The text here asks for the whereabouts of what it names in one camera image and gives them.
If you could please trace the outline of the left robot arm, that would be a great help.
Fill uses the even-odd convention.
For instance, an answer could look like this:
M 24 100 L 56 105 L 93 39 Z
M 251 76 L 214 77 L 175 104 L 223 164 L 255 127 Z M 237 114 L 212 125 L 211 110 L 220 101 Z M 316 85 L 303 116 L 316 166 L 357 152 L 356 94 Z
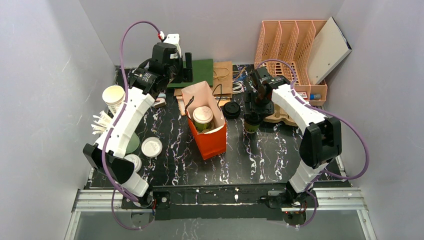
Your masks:
M 95 143 L 87 143 L 82 150 L 90 165 L 133 202 L 140 201 L 149 185 L 135 172 L 135 165 L 124 159 L 131 136 L 169 83 L 192 82 L 193 78 L 192 53 L 181 54 L 175 44 L 158 42 L 151 58 L 124 81 L 123 104 L 112 122 Z

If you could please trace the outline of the white lids partial stack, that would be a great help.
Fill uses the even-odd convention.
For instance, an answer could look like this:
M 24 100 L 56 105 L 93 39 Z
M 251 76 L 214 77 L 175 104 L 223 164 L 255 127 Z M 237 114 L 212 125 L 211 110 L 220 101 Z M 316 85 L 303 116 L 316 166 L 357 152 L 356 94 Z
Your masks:
M 141 144 L 141 152 L 148 158 L 156 158 L 163 149 L 163 144 L 157 137 L 148 137 Z

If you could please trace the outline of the single green paper cup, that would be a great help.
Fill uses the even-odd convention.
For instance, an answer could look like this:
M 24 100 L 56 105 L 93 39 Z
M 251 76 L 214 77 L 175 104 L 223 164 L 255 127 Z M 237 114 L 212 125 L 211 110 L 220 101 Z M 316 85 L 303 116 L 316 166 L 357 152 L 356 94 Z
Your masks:
M 259 124 L 250 124 L 249 122 L 244 122 L 244 130 L 249 134 L 254 134 L 258 128 L 260 127 Z

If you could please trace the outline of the orange paper bag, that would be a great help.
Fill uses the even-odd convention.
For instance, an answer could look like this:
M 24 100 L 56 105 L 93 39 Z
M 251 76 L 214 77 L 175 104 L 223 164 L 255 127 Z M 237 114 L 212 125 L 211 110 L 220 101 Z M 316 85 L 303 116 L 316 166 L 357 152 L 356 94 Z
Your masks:
M 227 149 L 227 123 L 219 102 L 206 81 L 181 90 L 188 126 L 203 160 Z

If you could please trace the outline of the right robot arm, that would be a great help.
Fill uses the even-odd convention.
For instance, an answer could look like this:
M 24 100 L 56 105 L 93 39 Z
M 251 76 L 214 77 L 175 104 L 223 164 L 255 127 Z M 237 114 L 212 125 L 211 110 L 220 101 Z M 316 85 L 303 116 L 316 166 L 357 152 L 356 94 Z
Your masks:
M 302 133 L 301 161 L 286 184 L 283 199 L 294 201 L 306 195 L 327 165 L 342 152 L 341 122 L 312 109 L 284 76 L 273 77 L 266 67 L 250 74 L 254 90 L 245 92 L 244 129 L 254 133 L 274 106 L 283 109 Z

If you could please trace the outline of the pulp cup carrier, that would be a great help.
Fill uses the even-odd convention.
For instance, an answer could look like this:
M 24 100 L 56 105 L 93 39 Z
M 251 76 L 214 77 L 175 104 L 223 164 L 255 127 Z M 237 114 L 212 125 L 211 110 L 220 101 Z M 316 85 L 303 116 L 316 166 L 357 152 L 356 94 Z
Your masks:
M 211 133 L 219 131 L 221 128 L 222 126 L 215 126 L 215 123 L 211 122 L 209 128 L 205 129 L 202 133 L 211 134 Z

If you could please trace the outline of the single white cup lid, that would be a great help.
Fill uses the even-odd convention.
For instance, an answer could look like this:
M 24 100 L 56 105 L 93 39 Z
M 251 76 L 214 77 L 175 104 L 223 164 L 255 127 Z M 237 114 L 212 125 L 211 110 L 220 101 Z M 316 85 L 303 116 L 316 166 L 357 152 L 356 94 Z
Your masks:
M 193 111 L 192 117 L 198 124 L 208 124 L 213 120 L 214 114 L 208 106 L 199 106 Z

